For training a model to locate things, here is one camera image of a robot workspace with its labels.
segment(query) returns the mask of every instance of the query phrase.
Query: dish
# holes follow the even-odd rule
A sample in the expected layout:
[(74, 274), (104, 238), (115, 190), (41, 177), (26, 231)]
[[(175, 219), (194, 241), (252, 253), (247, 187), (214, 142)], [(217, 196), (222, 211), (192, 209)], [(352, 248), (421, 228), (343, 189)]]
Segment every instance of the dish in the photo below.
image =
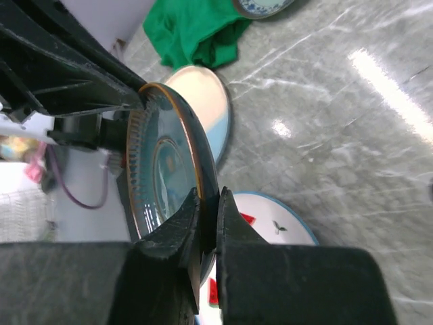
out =
[(249, 19), (262, 19), (285, 9), (294, 0), (232, 0), (235, 9)]
[[(217, 218), (219, 189), (204, 130), (188, 103), (159, 83), (139, 94), (145, 110), (131, 111), (127, 132), (129, 200), (139, 240), (153, 232), (197, 188), (206, 215)], [(202, 261), (202, 279), (214, 254)]]
[(221, 80), (207, 68), (185, 66), (165, 84), (191, 106), (206, 132), (214, 161), (218, 163), (230, 129), (230, 105)]
[[(242, 217), (267, 242), (272, 244), (318, 245), (316, 237), (295, 212), (282, 202), (256, 192), (234, 194), (237, 209)], [(214, 263), (208, 279), (200, 289), (199, 325), (221, 325), (218, 308), (217, 268)]]

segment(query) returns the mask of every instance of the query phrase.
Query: floor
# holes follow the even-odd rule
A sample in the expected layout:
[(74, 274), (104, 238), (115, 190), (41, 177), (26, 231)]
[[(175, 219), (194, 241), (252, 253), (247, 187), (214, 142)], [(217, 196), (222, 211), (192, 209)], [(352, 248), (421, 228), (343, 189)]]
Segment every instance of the floor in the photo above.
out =
[[(432, 15), (432, 0), (298, 0), (217, 71), (233, 108), (220, 185), (371, 252), (401, 324), (433, 319)], [(126, 59), (147, 81), (170, 74), (141, 29)]]

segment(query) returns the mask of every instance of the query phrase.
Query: green towel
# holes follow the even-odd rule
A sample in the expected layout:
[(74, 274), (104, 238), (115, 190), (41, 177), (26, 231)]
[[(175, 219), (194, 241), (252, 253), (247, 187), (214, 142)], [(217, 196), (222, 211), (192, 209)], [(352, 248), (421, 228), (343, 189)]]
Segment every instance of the green towel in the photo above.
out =
[(156, 0), (143, 27), (161, 64), (177, 70), (236, 60), (236, 41), (250, 23), (231, 0)]

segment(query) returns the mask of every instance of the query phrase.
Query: red pattern on plate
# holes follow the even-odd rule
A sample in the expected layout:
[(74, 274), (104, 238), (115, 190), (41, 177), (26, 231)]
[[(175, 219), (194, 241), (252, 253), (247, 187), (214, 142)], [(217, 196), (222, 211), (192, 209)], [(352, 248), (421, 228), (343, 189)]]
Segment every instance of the red pattern on plate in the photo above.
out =
[(254, 222), (256, 222), (256, 218), (246, 215), (245, 213), (241, 213), (241, 216), (248, 222), (249, 225), (253, 225)]
[(209, 278), (209, 305), (218, 306), (217, 281)]

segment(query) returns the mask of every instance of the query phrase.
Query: cable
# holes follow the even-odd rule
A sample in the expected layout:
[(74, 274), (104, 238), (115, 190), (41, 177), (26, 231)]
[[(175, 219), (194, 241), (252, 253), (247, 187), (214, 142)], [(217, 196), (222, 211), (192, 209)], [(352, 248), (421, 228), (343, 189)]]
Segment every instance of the cable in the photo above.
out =
[(108, 160), (110, 159), (110, 155), (107, 155), (106, 158), (106, 162), (104, 165), (104, 175), (103, 175), (103, 188), (102, 188), (102, 196), (101, 196), (101, 200), (97, 205), (87, 205), (82, 203), (81, 201), (79, 201), (78, 199), (76, 199), (71, 192), (69, 192), (68, 188), (66, 187), (66, 184), (63, 180), (62, 177), (62, 173), (60, 172), (60, 168), (59, 168), (59, 161), (57, 159), (57, 156), (55, 155), (54, 152), (54, 148), (51, 144), (49, 144), (47, 146), (48, 149), (48, 155), (51, 159), (51, 166), (53, 167), (53, 173), (54, 173), (54, 177), (55, 180), (61, 185), (61, 187), (63, 188), (63, 191), (65, 192), (65, 194), (67, 195), (67, 197), (69, 197), (69, 199), (75, 203), (76, 205), (87, 209), (87, 210), (97, 210), (99, 208), (102, 208), (103, 205), (106, 203), (107, 201), (107, 196), (108, 196)]

